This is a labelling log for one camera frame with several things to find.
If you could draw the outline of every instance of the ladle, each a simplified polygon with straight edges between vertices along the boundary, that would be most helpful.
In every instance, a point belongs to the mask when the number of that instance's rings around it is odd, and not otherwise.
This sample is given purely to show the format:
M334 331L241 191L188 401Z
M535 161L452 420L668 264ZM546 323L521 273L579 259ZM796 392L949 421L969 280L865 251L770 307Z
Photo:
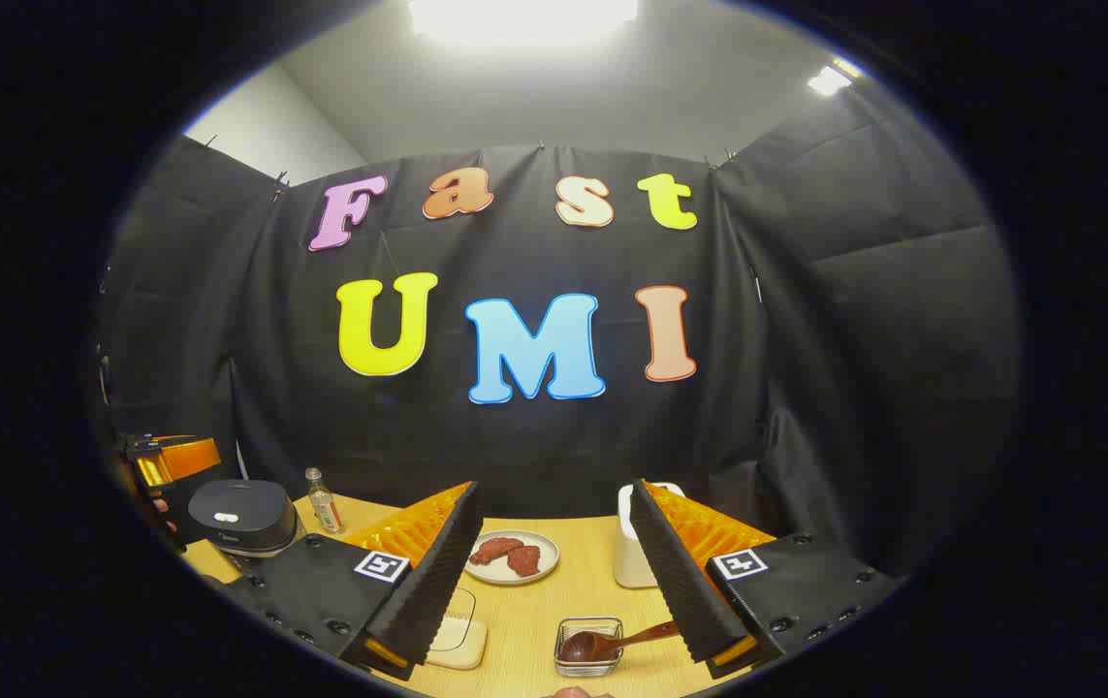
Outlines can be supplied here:
M618 648L637 644L637 641L659 640L663 637L678 635L678 626L674 622L655 624L655 626L635 633L624 639L613 639L598 632L583 630L562 643L557 658L564 663L604 663L615 658Z

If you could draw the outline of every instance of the ceiling light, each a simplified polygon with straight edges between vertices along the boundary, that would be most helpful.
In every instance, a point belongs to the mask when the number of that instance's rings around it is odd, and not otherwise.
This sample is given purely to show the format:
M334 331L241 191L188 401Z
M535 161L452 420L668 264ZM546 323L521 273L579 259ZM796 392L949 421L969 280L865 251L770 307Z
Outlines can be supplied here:
M847 75L825 65L820 68L820 74L808 81L808 88L814 89L821 96L829 97L832 93L847 88L851 80Z
M635 19L638 0L412 0L416 33L471 43L565 44Z

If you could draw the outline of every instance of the orange letter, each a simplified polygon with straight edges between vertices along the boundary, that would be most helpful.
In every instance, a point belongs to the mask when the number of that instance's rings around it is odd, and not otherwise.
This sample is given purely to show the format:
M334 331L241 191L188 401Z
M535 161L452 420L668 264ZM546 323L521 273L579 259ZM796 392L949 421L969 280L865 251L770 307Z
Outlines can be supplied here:
M606 202L609 187L599 178L565 176L557 186L557 215L567 225L602 227L615 219L615 207Z
M463 167L451 171L429 185L433 195L424 202L425 218L445 218L454 214L483 212L492 204L489 194L489 173L480 167Z
M653 360L644 369L647 380L665 383L683 380L696 372L696 362L687 358L683 335L683 301L687 291L677 286L647 286L635 291L635 300L647 310L647 329L653 340Z

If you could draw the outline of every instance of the appliance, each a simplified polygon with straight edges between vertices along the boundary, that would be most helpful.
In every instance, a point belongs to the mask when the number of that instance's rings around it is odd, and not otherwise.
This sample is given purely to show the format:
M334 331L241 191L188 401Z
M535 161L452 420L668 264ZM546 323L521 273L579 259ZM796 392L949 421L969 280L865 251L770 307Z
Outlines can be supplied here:
M305 535L287 491L263 480L216 480L191 495L187 511L245 576Z

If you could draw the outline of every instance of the ceiling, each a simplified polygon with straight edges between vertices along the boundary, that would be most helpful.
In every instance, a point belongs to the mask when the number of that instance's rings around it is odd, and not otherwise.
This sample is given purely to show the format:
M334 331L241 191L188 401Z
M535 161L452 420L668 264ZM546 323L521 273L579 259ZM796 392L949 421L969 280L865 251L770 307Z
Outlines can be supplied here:
M283 58L368 162L484 145L643 151L720 163L817 99L828 49L709 0L639 0L576 48L482 48L413 32L386 0Z

